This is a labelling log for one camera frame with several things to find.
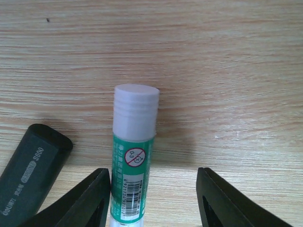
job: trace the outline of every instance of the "warning symbol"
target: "warning symbol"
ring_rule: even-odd
[[[125,153],[125,161],[131,167],[140,166],[145,160],[145,151],[141,148],[133,148]]]

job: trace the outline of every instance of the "barcode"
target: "barcode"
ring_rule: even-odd
[[[139,218],[144,174],[123,175],[121,220]]]

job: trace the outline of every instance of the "wooden table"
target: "wooden table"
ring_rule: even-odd
[[[41,209],[111,168],[114,87],[161,90],[145,226],[201,225],[197,168],[303,226],[301,0],[0,1],[0,173],[44,122],[75,148]]]

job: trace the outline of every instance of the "glue stick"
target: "glue stick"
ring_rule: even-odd
[[[159,93],[138,84],[115,88],[110,227],[143,227]]]

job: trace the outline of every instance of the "label sticker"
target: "label sticker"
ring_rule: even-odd
[[[110,213],[124,224],[139,221],[145,211],[153,139],[133,143],[114,135]]]

